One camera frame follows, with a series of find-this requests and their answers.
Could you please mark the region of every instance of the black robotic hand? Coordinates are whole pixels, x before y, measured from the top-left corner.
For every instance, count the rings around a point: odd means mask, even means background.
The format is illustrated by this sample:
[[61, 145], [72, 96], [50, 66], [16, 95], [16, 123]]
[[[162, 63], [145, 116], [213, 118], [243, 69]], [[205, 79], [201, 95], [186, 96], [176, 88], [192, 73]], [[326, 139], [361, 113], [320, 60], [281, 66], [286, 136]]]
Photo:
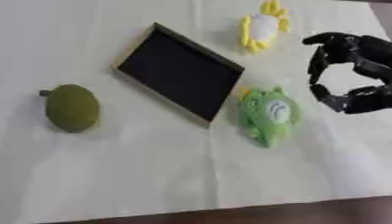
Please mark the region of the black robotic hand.
[[[346, 114], [359, 114], [392, 108], [392, 43], [370, 36], [325, 32], [304, 39], [305, 45], [320, 44], [311, 58], [308, 74], [311, 91], [331, 109]], [[318, 84], [319, 77], [331, 64], [353, 63], [360, 75], [378, 79], [379, 87], [360, 87], [342, 96], [331, 94]]]

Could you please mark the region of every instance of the yellow plush toy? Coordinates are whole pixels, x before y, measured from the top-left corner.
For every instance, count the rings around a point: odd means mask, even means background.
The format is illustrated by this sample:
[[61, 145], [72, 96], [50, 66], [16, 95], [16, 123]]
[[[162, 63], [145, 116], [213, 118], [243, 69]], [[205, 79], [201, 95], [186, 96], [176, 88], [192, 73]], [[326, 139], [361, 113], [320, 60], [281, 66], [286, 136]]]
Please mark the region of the yellow plush toy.
[[279, 31], [291, 30], [287, 10], [279, 0], [266, 0], [262, 4], [261, 14], [246, 16], [241, 21], [241, 45], [252, 53], [269, 48]]

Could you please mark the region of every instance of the table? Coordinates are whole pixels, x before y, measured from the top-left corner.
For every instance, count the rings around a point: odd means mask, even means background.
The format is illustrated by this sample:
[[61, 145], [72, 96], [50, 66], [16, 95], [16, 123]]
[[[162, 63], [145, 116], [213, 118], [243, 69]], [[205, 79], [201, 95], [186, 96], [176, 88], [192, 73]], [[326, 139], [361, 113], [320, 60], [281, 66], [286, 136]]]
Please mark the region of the table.
[[[338, 115], [316, 102], [306, 67], [316, 32], [386, 38], [367, 3], [283, 1], [293, 32], [257, 55], [238, 52], [239, 19], [256, 0], [13, 0], [0, 3], [0, 219], [70, 221], [391, 194], [390, 110]], [[246, 67], [206, 129], [111, 72], [153, 22]], [[368, 83], [349, 65], [326, 73], [336, 91]], [[75, 83], [103, 114], [83, 135], [53, 130], [37, 97]], [[304, 113], [291, 140], [261, 149], [242, 136], [242, 87], [281, 85]]]

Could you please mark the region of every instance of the green ball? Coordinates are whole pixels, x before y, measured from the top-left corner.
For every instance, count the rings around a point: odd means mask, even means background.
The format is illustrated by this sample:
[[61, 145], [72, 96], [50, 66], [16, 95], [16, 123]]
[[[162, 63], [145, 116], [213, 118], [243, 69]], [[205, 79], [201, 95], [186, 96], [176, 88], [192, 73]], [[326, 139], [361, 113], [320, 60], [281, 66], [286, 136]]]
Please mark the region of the green ball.
[[39, 94], [47, 97], [47, 118], [66, 132], [82, 132], [98, 120], [99, 102], [94, 94], [84, 87], [67, 84], [52, 91], [41, 90]]

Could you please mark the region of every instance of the green pig plush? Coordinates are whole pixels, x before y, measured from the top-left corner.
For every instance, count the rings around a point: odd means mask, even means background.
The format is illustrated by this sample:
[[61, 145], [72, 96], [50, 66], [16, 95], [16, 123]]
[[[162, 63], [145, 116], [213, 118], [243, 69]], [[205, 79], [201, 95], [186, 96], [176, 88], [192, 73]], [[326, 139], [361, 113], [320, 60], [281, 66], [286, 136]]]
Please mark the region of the green pig plush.
[[247, 90], [239, 103], [240, 125], [263, 147], [274, 147], [300, 120], [299, 106], [280, 87]]

